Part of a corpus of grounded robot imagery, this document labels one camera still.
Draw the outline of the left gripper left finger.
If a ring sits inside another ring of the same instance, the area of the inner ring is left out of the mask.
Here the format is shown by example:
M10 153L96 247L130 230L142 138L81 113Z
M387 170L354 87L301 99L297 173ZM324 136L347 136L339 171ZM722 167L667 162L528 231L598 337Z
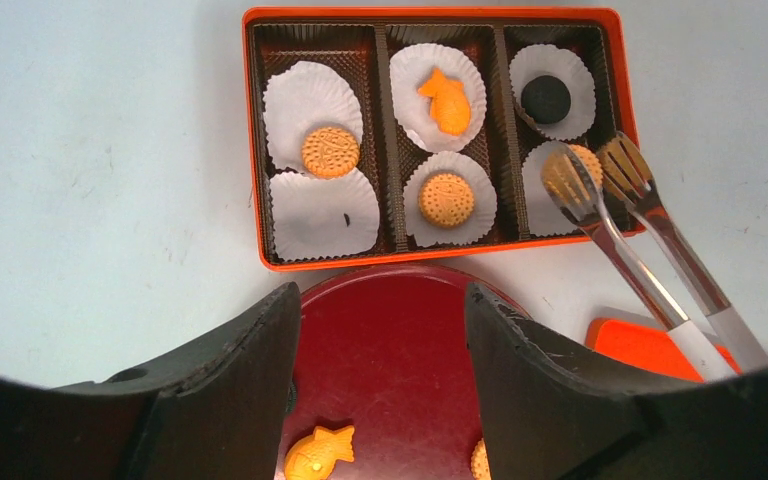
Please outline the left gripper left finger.
M271 478L300 323L289 282L103 382L0 378L0 479Z

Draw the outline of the orange box lid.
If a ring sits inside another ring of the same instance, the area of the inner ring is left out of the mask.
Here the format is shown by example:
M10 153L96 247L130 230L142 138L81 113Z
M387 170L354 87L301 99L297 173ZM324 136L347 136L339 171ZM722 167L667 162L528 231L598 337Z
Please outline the orange box lid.
M594 319L584 345L613 360L663 376L701 383L702 377L665 331L617 318Z

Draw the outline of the dark red round plate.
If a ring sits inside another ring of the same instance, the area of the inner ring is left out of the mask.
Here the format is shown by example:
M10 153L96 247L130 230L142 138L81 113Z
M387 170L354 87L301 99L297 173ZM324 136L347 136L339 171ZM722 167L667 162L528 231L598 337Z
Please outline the dark red round plate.
M464 303L471 274L370 267L302 295L296 402L281 455L314 428L355 429L336 479L468 479L481 439Z

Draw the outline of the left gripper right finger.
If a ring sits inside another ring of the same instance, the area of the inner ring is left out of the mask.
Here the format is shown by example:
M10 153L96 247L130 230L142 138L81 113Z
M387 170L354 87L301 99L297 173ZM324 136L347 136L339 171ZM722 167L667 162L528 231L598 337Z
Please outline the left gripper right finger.
M469 285L496 479L768 479L768 368L694 383L603 356Z

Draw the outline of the orange compartment cookie box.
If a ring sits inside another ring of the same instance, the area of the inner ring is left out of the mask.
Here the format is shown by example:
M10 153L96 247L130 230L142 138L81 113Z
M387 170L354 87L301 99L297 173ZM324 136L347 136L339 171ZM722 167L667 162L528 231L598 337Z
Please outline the orange compartment cookie box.
M540 182L558 142L636 131L619 14L605 7L255 7L241 21L257 242L275 271L579 243ZM472 116L442 133L417 89L439 67ZM564 120L521 108L533 78Z

